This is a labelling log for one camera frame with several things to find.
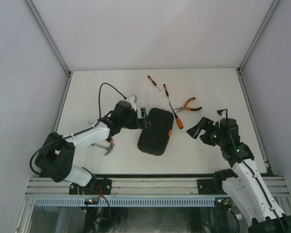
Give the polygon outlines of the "black plastic tool case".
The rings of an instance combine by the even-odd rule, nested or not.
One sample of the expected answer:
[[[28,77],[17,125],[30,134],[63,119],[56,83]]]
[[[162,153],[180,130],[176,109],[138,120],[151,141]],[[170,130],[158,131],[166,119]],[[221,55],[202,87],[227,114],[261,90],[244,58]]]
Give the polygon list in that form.
[[[143,153],[161,156],[167,148],[172,133],[174,116],[164,109],[152,108],[148,119],[151,126],[142,130],[137,147]]]

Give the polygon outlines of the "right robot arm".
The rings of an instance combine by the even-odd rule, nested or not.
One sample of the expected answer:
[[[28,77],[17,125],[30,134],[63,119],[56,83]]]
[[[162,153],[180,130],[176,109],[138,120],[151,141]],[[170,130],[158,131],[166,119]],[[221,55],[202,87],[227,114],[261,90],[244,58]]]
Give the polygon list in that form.
[[[204,144],[219,146],[230,168],[215,172],[213,188],[226,193],[244,216],[250,233],[291,233],[291,215],[279,206],[265,184],[249,146],[241,142],[232,118],[214,122],[206,117],[187,134]]]

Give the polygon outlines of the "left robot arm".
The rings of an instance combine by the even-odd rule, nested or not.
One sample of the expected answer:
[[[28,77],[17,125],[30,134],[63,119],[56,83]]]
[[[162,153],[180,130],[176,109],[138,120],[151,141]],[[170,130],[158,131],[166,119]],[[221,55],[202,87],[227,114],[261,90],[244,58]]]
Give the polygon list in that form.
[[[57,132],[50,133],[43,146],[33,154],[30,166],[36,165],[56,183],[75,183],[85,194],[92,194],[97,187],[94,175],[74,164],[75,153],[99,141],[112,138],[123,128],[147,129],[150,125],[144,107],[141,108],[141,117],[138,117],[134,101],[121,100],[113,110],[85,130],[68,136]]]

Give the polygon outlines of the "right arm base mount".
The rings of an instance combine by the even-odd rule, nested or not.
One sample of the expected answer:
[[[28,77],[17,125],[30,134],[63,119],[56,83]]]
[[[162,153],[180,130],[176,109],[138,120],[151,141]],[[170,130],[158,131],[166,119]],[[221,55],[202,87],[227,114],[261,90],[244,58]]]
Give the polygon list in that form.
[[[198,193],[200,195],[226,194],[223,191],[222,182],[231,177],[237,178],[238,176],[232,169],[224,169],[215,172],[211,179],[198,179]]]

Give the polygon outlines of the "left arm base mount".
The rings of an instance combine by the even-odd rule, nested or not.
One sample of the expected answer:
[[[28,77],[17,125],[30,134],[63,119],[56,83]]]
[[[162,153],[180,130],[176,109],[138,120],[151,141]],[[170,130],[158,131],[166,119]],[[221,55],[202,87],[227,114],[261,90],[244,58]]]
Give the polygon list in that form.
[[[107,178],[97,178],[90,181],[87,186],[82,187],[72,183],[69,188],[70,195],[110,195],[112,180]]]

